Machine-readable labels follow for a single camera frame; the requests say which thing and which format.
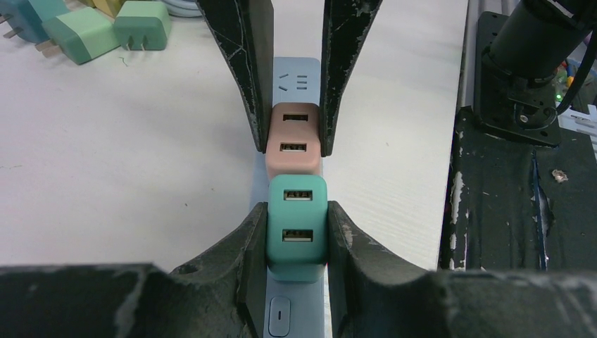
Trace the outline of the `green adapter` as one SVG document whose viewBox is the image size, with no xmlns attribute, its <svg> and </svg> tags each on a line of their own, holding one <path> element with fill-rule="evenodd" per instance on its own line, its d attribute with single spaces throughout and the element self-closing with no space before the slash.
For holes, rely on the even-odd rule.
<svg viewBox="0 0 597 338">
<path fill-rule="evenodd" d="M 113 22 L 90 7 L 50 18 L 42 27 L 49 38 L 35 48 L 47 58 L 62 53 L 82 65 L 120 46 Z"/>
<path fill-rule="evenodd" d="M 172 22 L 161 1 L 126 1 L 113 24 L 117 41 L 129 51 L 162 51 Z"/>
</svg>

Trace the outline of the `light blue power strip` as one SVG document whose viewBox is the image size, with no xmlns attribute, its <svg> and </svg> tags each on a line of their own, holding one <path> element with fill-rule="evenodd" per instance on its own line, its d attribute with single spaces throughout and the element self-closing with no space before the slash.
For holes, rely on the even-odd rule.
<svg viewBox="0 0 597 338">
<path fill-rule="evenodd" d="M 312 103 L 320 98 L 320 63 L 314 58 L 274 59 L 272 108 L 281 102 Z M 256 159 L 253 200 L 267 201 L 269 184 L 265 153 Z M 314 283 L 280 282 L 267 263 L 265 337 L 323 337 L 325 335 L 325 286 L 323 276 Z"/>
</svg>

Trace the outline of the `teal adapter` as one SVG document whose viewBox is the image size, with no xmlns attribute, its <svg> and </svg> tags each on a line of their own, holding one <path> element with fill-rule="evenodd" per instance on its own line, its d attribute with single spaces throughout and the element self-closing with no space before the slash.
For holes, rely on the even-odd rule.
<svg viewBox="0 0 597 338">
<path fill-rule="evenodd" d="M 319 175 L 277 175 L 268 192 L 266 256 L 280 282 L 317 282 L 327 264 L 327 185 Z"/>
<path fill-rule="evenodd" d="M 63 0 L 1 0 L 1 23 L 8 23 L 11 30 L 3 35 L 19 38 L 33 44 L 49 40 L 42 23 L 69 13 Z"/>
</svg>

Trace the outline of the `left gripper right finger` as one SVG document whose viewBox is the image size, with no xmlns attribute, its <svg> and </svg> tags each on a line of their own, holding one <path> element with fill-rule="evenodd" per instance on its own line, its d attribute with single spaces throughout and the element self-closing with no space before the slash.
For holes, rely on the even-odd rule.
<svg viewBox="0 0 597 338">
<path fill-rule="evenodd" d="M 589 271 L 428 271 L 327 211 L 334 337 L 595 337 Z"/>
</svg>

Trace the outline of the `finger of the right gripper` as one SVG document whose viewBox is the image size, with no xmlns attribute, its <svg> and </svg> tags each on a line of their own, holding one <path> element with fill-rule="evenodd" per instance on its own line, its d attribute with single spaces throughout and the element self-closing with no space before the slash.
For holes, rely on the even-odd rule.
<svg viewBox="0 0 597 338">
<path fill-rule="evenodd" d="M 319 138 L 331 156 L 342 96 L 382 0 L 326 0 L 323 11 Z"/>
<path fill-rule="evenodd" d="M 270 0 L 198 0 L 239 88 L 256 150 L 268 142 L 273 100 L 274 9 Z"/>
</svg>

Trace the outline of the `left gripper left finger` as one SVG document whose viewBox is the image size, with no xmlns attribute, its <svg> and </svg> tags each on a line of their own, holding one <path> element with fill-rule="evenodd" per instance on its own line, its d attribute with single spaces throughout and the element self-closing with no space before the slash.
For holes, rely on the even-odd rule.
<svg viewBox="0 0 597 338">
<path fill-rule="evenodd" d="M 262 337 L 267 204 L 166 273 L 150 263 L 1 269 L 2 337 Z"/>
</svg>

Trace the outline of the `pink adapter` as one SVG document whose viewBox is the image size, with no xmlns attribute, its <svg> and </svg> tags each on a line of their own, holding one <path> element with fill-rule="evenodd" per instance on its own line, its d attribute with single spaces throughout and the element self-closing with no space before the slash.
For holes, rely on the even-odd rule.
<svg viewBox="0 0 597 338">
<path fill-rule="evenodd" d="M 273 107 L 265 151 L 269 179 L 321 173 L 318 113 L 319 107 L 312 103 L 281 102 Z"/>
</svg>

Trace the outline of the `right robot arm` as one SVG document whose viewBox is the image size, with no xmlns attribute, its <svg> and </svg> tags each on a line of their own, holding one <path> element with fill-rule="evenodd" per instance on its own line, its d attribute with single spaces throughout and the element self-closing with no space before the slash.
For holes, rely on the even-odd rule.
<svg viewBox="0 0 597 338">
<path fill-rule="evenodd" d="M 334 146 L 344 90 L 373 25 L 380 1 L 326 1 L 320 75 L 320 154 Z M 265 151 L 272 130 L 274 9 L 270 1 L 198 3 L 244 102 L 253 140 Z M 526 143 L 555 146 L 559 139 L 538 133 L 548 129 L 577 95 L 575 84 L 537 125 L 506 116 L 508 108 L 546 95 L 555 67 L 583 40 L 589 46 L 578 77 L 589 73 L 596 56 L 595 1 L 521 1 L 510 15 L 483 12 L 477 20 L 475 109 L 479 124 Z"/>
</svg>

